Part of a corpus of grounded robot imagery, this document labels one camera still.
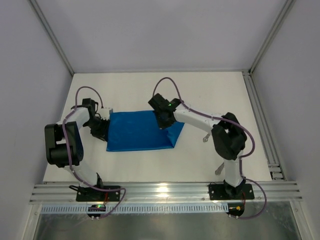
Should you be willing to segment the blue satin napkin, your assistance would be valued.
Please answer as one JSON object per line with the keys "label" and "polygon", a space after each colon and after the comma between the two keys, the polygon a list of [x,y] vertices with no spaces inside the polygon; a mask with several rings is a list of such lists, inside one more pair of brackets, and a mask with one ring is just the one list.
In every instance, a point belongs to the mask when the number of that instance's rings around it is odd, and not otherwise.
{"label": "blue satin napkin", "polygon": [[109,116],[106,151],[134,152],[173,149],[184,124],[160,129],[151,110],[114,112]]}

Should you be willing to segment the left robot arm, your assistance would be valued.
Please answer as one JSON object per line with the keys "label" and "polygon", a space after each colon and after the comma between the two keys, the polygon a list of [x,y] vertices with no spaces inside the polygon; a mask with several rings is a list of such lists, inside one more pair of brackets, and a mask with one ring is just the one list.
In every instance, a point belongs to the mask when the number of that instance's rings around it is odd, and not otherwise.
{"label": "left robot arm", "polygon": [[68,171],[77,179],[83,189],[103,192],[100,175],[84,162],[84,146],[80,129],[90,128],[90,134],[103,142],[108,141],[110,120],[98,112],[99,104],[91,98],[84,98],[80,105],[57,123],[44,128],[45,152],[48,164]]}

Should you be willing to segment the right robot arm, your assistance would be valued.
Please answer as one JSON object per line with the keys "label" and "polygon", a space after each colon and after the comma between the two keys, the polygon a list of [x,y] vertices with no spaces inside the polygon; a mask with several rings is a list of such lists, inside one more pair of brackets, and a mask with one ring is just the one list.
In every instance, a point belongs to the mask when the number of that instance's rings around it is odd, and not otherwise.
{"label": "right robot arm", "polygon": [[225,115],[203,113],[192,109],[178,98],[169,101],[159,93],[148,101],[152,107],[158,127],[166,129],[174,123],[184,123],[207,132],[212,137],[216,153],[223,158],[225,194],[229,199],[243,195],[246,184],[242,176],[241,154],[246,146],[247,136],[240,128],[234,114]]}

